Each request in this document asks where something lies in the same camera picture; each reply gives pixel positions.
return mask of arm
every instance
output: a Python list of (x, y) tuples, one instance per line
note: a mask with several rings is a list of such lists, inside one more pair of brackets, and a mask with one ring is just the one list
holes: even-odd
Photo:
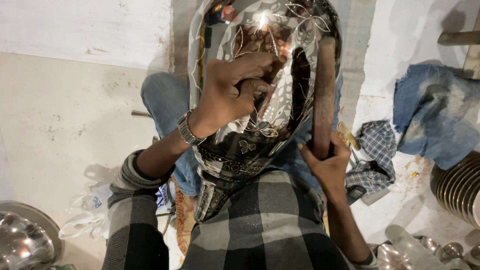
[[(215, 133), (230, 121), (253, 111), (253, 95), (268, 89), (256, 79), (271, 70), (276, 57), (252, 53), (233, 62), (210, 61), (198, 107), (187, 120), (199, 138)], [(234, 86), (245, 80), (240, 91)], [(156, 195), (175, 169), (177, 159), (190, 147), (178, 129), (146, 150), (125, 160), (110, 186), (110, 237), (103, 270), (168, 269), (168, 248), (157, 230)]]
[(344, 186), (345, 171), (350, 158), (350, 150), (335, 133), (331, 135), (334, 156), (324, 161), (318, 160), (304, 145), (299, 145), (300, 153), (317, 178), (327, 197), (327, 213), (332, 241), (340, 248), (350, 262), (367, 260), (371, 254), (363, 239), (347, 203)]

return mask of stacked metal plate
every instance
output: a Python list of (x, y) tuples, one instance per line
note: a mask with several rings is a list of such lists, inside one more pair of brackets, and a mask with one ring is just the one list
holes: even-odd
[(444, 209), (480, 229), (480, 153), (444, 171), (434, 192)]

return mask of rope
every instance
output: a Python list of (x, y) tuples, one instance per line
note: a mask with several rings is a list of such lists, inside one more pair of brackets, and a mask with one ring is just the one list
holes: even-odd
[(172, 219), (173, 215), (175, 215), (177, 213), (177, 207), (175, 206), (175, 202), (173, 201), (172, 194), (170, 192), (170, 181), (171, 181), (171, 179), (172, 178), (170, 177), (167, 181), (167, 199), (168, 199), (169, 202), (172, 203), (172, 210), (170, 211), (170, 213), (158, 214), (157, 215), (157, 217), (168, 216), (167, 224), (165, 225), (165, 229), (163, 230), (163, 233), (162, 233), (163, 236), (167, 232), (168, 225), (170, 225), (170, 220)]

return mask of blue denim cloth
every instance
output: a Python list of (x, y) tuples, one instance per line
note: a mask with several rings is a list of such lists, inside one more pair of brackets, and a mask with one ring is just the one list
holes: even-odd
[[(334, 130), (338, 124), (342, 84), (343, 78), (340, 76), (336, 84), (335, 113), (332, 127)], [(141, 95), (145, 107), (155, 121), (160, 138), (175, 130), (178, 119), (189, 110), (189, 88), (168, 73), (156, 73), (148, 76), (142, 84)], [(267, 168), (276, 168), (296, 175), (303, 179), (308, 186), (321, 193), (320, 184), (310, 173), (297, 148), (298, 143), (305, 143), (311, 139), (312, 136), (309, 133), (311, 128), (312, 121), (310, 120), (301, 127), (291, 142)], [(175, 165), (173, 175), (179, 189), (189, 196), (199, 195), (202, 179), (197, 173), (199, 163), (195, 158), (193, 149), (189, 148), (183, 153)]]
[(393, 124), (405, 132), (398, 151), (434, 160), (443, 170), (457, 164), (479, 142), (479, 132), (464, 120), (479, 95), (478, 80), (446, 67), (409, 66), (395, 87)]

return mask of hand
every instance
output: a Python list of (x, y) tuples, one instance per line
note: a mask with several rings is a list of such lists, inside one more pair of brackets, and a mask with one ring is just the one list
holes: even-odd
[[(227, 123), (253, 112), (253, 95), (269, 84), (261, 79), (278, 58), (271, 53), (247, 54), (232, 62), (212, 59), (207, 63), (206, 81), (198, 107), (188, 119), (191, 132), (205, 138)], [(235, 85), (242, 82), (240, 91)]]
[(334, 156), (324, 161), (318, 160), (306, 145), (299, 144), (300, 154), (307, 163), (312, 174), (317, 178), (327, 199), (332, 202), (346, 202), (345, 171), (351, 152), (342, 138), (335, 132), (331, 134)]

